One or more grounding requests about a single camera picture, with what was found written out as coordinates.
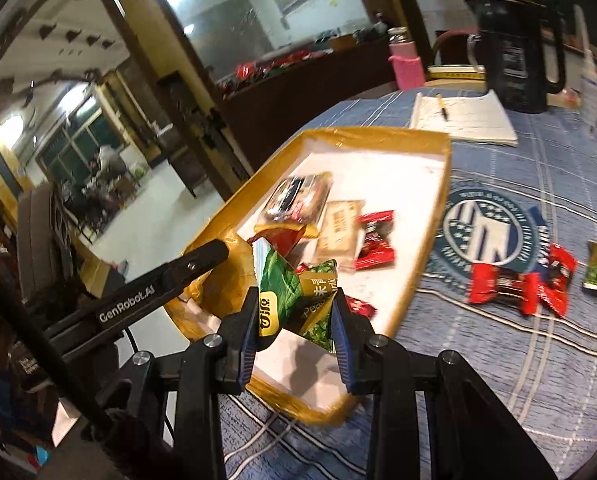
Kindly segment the pink sleeved thermos bottle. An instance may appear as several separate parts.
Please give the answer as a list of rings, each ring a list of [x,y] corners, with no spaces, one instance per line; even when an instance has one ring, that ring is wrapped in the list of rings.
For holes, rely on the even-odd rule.
[[[423,87],[425,73],[417,47],[405,27],[393,27],[387,30],[389,37],[389,62],[393,67],[399,90],[411,90]]]

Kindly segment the black electric kettle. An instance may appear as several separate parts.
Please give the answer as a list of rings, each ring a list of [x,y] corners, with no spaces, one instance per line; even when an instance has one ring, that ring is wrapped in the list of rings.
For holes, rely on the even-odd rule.
[[[485,77],[503,107],[541,114],[548,96],[566,84],[565,53],[559,14],[527,0],[465,0],[476,18],[477,31],[467,36],[469,64]],[[542,26],[553,35],[557,79],[545,72]]]

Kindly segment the clear cracker pack yellow edges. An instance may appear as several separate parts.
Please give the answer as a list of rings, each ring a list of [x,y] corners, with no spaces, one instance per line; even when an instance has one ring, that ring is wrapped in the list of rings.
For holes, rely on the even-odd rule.
[[[287,177],[270,195],[254,231],[305,229],[304,237],[317,238],[321,216],[333,185],[330,171]]]

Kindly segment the red candy pack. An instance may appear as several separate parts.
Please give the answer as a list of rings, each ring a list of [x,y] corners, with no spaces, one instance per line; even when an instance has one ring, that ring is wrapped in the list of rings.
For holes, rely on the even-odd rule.
[[[568,287],[576,268],[576,258],[562,245],[550,246],[547,278],[539,284],[538,297],[559,318],[566,315]]]
[[[522,315],[534,315],[539,304],[539,284],[537,272],[519,273],[490,263],[475,263],[467,302],[497,302],[515,307]]]
[[[394,229],[394,210],[361,214],[358,221],[363,240],[355,262],[356,270],[387,266],[396,261],[396,252],[389,237]]]

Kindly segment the open white notebook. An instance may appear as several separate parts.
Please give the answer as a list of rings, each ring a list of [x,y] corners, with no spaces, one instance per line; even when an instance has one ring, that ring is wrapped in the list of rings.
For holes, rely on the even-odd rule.
[[[443,96],[449,120],[443,120],[434,96],[421,92],[414,100],[412,129],[447,133],[452,140],[516,146],[519,138],[493,90],[482,96]]]

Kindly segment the green yellow pea bag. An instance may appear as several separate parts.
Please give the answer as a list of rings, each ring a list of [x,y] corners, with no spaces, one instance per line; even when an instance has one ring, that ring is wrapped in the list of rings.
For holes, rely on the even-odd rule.
[[[258,289],[258,348],[288,330],[332,353],[330,319],[337,293],[337,262],[293,268],[276,248],[259,238],[253,243]]]

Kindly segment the red candy pack in tray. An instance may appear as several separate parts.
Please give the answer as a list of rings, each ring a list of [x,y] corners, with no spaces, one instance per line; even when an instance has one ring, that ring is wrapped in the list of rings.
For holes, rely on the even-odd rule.
[[[389,237],[394,229],[394,210],[361,214],[358,221],[363,240],[355,262],[356,270],[387,266],[396,261],[396,252]]]

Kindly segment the yellow black pen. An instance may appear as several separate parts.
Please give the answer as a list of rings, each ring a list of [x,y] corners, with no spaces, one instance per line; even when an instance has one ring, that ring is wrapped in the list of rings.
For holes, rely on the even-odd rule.
[[[436,93],[436,100],[440,109],[441,116],[443,116],[443,120],[446,120],[446,122],[448,122],[449,113],[447,110],[447,106],[445,105],[445,101],[443,100],[443,96],[440,93]]]

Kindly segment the gold cardboard tray box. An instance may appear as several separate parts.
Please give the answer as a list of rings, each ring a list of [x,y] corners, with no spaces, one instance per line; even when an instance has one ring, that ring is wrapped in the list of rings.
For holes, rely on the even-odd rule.
[[[281,184],[292,177],[324,174],[330,188],[323,206],[290,253],[292,266],[337,263],[337,284],[371,307],[376,332],[391,336],[420,281],[449,190],[451,142],[445,133],[396,127],[319,128],[301,132],[227,200],[192,240],[199,247],[222,240],[229,257],[192,283],[166,312],[180,333],[199,339],[221,318],[240,309],[254,285],[248,240],[269,228],[264,212]],[[387,240],[391,262],[359,270],[364,214],[394,214]]]

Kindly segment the small beige biscuit pack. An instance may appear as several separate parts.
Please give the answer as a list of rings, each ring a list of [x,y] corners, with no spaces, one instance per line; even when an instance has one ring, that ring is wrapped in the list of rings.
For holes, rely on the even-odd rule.
[[[338,269],[353,270],[359,250],[358,219],[363,206],[363,200],[331,200],[327,203],[313,263],[333,259]]]

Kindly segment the yellow tape measure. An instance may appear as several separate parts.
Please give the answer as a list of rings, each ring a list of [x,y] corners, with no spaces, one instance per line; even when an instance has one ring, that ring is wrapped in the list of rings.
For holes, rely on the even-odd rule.
[[[431,79],[484,80],[485,74],[471,65],[430,65],[427,69]]]

